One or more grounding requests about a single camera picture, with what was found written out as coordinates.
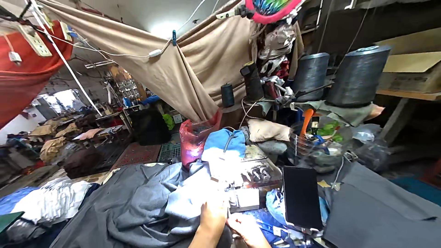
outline thread spool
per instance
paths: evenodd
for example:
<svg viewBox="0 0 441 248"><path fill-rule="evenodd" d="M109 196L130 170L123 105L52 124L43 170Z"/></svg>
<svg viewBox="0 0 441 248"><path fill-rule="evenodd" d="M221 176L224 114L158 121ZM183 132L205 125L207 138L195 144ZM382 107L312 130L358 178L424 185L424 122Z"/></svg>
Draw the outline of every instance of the thread spool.
<svg viewBox="0 0 441 248"><path fill-rule="evenodd" d="M263 89L260 84L260 77L257 71L256 63L253 61L243 65L240 69L240 74L245 79L245 92L247 93L246 100L258 101L263 98Z"/></svg>
<svg viewBox="0 0 441 248"><path fill-rule="evenodd" d="M294 92L309 91L325 84L329 54L317 53L304 56L299 60L297 72L292 84ZM297 98L296 101L318 101L323 96L323 89L316 90Z"/></svg>
<svg viewBox="0 0 441 248"><path fill-rule="evenodd" d="M368 106L375 98L390 49L390 46L371 46L346 54L326 104L341 108Z"/></svg>
<svg viewBox="0 0 441 248"><path fill-rule="evenodd" d="M229 108L234 105L234 93L233 85L226 83L220 87L220 93L222 95L222 106Z"/></svg>

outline cardboard box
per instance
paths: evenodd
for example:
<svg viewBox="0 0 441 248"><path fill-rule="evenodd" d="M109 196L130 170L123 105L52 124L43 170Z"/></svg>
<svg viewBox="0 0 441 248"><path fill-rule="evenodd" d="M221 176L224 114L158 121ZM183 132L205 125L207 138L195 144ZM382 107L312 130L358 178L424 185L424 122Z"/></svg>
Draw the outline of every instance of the cardboard box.
<svg viewBox="0 0 441 248"><path fill-rule="evenodd" d="M380 90L441 92L441 28L376 42L392 47Z"/></svg>
<svg viewBox="0 0 441 248"><path fill-rule="evenodd" d="M389 56L378 89L436 93L441 91L441 52Z"/></svg>

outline red plastic bag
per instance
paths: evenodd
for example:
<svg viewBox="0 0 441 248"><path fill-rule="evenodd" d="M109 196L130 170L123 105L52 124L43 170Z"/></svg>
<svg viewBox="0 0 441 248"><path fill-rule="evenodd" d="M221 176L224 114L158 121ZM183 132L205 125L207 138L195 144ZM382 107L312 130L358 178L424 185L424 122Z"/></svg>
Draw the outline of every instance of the red plastic bag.
<svg viewBox="0 0 441 248"><path fill-rule="evenodd" d="M201 158L204 151L205 141L208 135L218 131L221 125L222 111L218 109L216 114L209 120L192 123L186 120L179 128L181 136L181 161L182 165L189 169L190 164Z"/></svg>

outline smartphone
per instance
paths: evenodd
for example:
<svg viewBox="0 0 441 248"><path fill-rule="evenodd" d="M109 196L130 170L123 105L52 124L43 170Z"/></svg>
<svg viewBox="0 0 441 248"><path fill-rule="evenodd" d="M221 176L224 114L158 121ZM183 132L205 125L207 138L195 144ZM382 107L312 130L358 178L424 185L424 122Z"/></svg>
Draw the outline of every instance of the smartphone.
<svg viewBox="0 0 441 248"><path fill-rule="evenodd" d="M322 230L316 171L313 168L284 167L283 186L287 223Z"/></svg>

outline clothespin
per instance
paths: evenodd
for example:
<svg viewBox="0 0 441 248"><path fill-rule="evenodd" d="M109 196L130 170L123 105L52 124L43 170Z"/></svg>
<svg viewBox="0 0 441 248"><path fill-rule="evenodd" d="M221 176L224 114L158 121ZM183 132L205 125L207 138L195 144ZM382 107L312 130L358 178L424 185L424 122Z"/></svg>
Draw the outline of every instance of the clothespin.
<svg viewBox="0 0 441 248"><path fill-rule="evenodd" d="M172 34L172 44L173 44L173 46L176 46L176 30L173 30L173 34Z"/></svg>

